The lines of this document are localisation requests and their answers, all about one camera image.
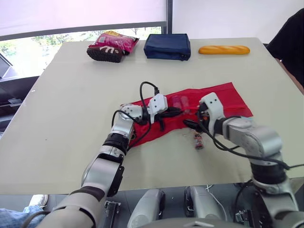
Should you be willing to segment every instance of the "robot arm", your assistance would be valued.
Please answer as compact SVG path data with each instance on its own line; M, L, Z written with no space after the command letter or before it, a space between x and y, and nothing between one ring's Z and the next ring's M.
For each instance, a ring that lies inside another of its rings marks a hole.
M168 108L162 94L153 97L147 108L125 104L121 110L137 121L154 122L156 114ZM113 125L97 156L87 166L81 181L81 188L73 191L47 215L38 228L96 228L104 209L105 198L117 193L123 178L124 156L133 135L134 121L123 113Z
M240 117L225 118L223 105L215 93L208 94L200 100L199 114L208 116L209 132L221 134L225 139L242 147L249 158L252 170L252 182L257 189L260 205L258 210L264 211L264 225L269 223L275 228L297 227L304 222L304 213L299 212L295 196L284 167L274 161L282 161L280 136L270 127L258 126L249 119Z

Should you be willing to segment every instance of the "bread loaf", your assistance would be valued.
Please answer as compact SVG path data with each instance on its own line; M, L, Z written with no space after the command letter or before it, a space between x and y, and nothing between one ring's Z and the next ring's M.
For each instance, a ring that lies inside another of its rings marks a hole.
M200 54L205 55L244 55L250 53L246 46L203 46L199 49Z

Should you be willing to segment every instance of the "pink snack bag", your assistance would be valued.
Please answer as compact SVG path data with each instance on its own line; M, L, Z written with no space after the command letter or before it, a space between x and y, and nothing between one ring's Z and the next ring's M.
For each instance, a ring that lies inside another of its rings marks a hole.
M103 46L111 46L114 48L120 48L125 51L125 54L128 55L133 51L136 43L138 42L138 38L124 36L114 31L108 31L102 33L94 44L89 45L89 47L103 47Z

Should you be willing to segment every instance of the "jeans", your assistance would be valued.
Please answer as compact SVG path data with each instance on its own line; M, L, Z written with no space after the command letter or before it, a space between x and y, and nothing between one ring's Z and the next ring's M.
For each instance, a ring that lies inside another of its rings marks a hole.
M35 205L25 207L23 212L7 210L4 208L0 209L0 228L20 228L23 222L32 214L35 214L42 209ZM28 228L36 227L44 218L45 215L38 215L32 219Z

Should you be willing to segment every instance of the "white tabletop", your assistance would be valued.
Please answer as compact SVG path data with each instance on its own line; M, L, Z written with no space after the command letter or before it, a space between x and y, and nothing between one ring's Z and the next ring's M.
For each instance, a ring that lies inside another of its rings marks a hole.
M258 124L283 139L289 165L304 163L304 97L257 38L191 40L189 61L147 59L140 41L121 63L97 62L91 42L63 44L0 140L0 194L69 193L111 129L120 104L139 100L142 81L161 93L233 82ZM198 54L204 45L245 45L249 55ZM144 96L153 95L148 86ZM120 190L247 181L247 159L215 148L194 149L190 129L133 148L125 157ZM288 172L304 176L304 168Z

